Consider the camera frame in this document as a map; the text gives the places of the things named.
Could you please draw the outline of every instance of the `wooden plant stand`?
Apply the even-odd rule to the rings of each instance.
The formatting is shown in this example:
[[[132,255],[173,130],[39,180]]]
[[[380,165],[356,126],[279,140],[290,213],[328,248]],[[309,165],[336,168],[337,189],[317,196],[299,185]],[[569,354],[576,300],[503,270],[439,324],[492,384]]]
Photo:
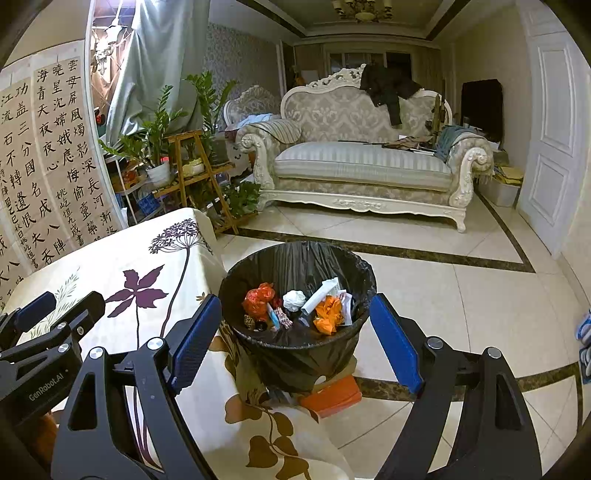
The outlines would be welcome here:
[[[203,132],[201,130],[194,130],[192,132],[184,132],[181,134],[171,135],[170,137],[167,137],[168,143],[174,144],[174,156],[176,158],[177,167],[178,167],[178,185],[173,185],[172,187],[168,187],[164,190],[159,190],[158,192],[156,192],[154,194],[154,196],[161,197],[163,195],[166,195],[167,193],[171,193],[176,190],[179,190],[180,196],[181,196],[181,204],[183,205],[183,207],[187,207],[187,192],[185,190],[187,185],[190,185],[190,184],[195,183],[200,180],[209,179],[212,182],[213,189],[217,193],[217,196],[220,200],[220,204],[222,205],[222,210],[224,212],[224,215],[226,216],[226,220],[225,220],[224,224],[218,226],[217,228],[214,228],[214,231],[215,231],[215,233],[220,233],[220,232],[224,232],[225,230],[228,230],[229,228],[232,228],[232,231],[234,232],[234,234],[237,235],[238,228],[236,227],[236,220],[234,219],[234,217],[230,213],[230,208],[228,207],[228,203],[226,202],[226,199],[223,197],[222,189],[220,188],[220,186],[216,180],[217,173],[221,173],[223,171],[230,170],[233,168],[233,165],[227,164],[227,165],[221,166],[219,168],[213,169],[211,164],[209,163],[209,158],[207,157],[207,154],[205,153],[205,149],[203,148],[203,143],[201,142],[201,135],[202,134],[203,134]],[[181,155],[181,142],[182,142],[182,140],[187,140],[189,138],[193,138],[195,140],[195,146],[197,147],[197,151],[199,152],[199,154],[201,155],[201,158],[203,160],[203,165],[205,166],[205,172],[201,175],[198,175],[198,176],[193,177],[191,179],[187,179],[187,181],[185,181],[184,176],[183,176],[183,157]]]

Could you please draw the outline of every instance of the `trash can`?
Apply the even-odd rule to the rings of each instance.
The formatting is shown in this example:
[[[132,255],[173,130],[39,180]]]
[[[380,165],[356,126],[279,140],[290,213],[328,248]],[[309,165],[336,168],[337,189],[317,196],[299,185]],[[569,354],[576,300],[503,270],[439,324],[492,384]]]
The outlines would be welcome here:
[[[323,280],[335,277],[353,296],[352,326],[326,336],[297,320],[278,332],[253,332],[244,325],[242,301],[261,283],[273,283],[279,297],[301,290],[309,298]],[[290,242],[239,261],[222,282],[219,298],[224,319],[253,355],[262,382],[289,393],[309,393],[319,377],[329,380],[349,363],[375,294],[374,271],[358,255],[324,242]]]

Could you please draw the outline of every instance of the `patterned wallpaper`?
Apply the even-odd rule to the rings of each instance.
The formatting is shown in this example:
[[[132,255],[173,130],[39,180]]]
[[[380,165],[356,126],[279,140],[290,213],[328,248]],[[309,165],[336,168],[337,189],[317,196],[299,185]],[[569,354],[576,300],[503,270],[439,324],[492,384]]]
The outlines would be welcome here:
[[[209,24],[203,69],[212,71],[218,92],[228,80],[240,82],[230,98],[257,84],[281,96],[275,44],[233,28]]]

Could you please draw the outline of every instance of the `orange box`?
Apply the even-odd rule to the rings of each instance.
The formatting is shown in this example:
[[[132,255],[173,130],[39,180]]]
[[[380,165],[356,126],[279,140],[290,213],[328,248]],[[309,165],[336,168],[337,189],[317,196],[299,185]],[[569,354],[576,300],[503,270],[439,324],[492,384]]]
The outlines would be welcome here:
[[[300,405],[326,418],[361,401],[361,390],[353,375],[348,375],[319,392],[300,400]]]

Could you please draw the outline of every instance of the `screw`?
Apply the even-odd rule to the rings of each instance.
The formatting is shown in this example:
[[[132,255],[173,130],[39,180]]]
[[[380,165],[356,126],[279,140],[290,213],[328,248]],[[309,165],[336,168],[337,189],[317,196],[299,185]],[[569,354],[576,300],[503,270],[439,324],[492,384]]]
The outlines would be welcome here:
[[[164,345],[164,340],[162,340],[160,337],[154,337],[154,338],[148,340],[148,348],[150,350],[158,350],[163,345]]]
[[[488,348],[486,350],[486,352],[488,353],[488,356],[490,356],[491,358],[501,358],[503,356],[501,351],[498,348],[493,347],[493,346]]]
[[[90,358],[96,360],[97,358],[103,356],[103,351],[104,350],[100,346],[95,346],[88,355],[90,356]]]
[[[433,350],[440,350],[443,348],[443,340],[441,340],[439,337],[431,337],[429,340],[427,340],[427,345]]]

